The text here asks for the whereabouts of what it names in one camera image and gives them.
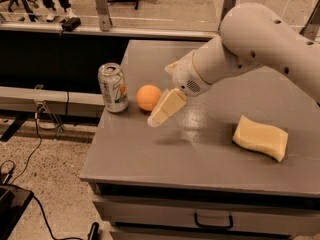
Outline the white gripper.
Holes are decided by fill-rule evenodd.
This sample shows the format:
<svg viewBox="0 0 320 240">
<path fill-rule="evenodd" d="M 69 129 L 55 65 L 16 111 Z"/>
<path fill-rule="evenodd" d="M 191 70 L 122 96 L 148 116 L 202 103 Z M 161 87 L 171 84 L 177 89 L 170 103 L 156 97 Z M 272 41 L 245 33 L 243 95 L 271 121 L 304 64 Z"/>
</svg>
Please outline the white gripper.
<svg viewBox="0 0 320 240">
<path fill-rule="evenodd" d="M 172 115 L 186 105 L 186 96 L 197 97 L 211 89 L 211 86 L 201 79 L 193 65 L 192 50 L 179 61 L 165 67 L 165 71 L 172 76 L 172 90 L 166 89 L 157 105 L 152 110 L 147 123 L 151 127 L 159 127 Z"/>
</svg>

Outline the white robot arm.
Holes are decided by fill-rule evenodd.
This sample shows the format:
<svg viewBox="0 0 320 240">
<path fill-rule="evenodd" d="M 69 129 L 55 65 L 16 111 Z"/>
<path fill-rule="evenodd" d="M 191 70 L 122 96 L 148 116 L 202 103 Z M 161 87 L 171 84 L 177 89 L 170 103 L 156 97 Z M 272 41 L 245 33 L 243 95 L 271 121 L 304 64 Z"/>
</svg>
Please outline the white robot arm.
<svg viewBox="0 0 320 240">
<path fill-rule="evenodd" d="M 260 66 L 276 70 L 320 102 L 320 44 L 293 30 L 266 6 L 244 3 L 224 16 L 218 36 L 165 67 L 174 88 L 163 93 L 148 124 L 162 125 L 187 98 Z"/>
</svg>

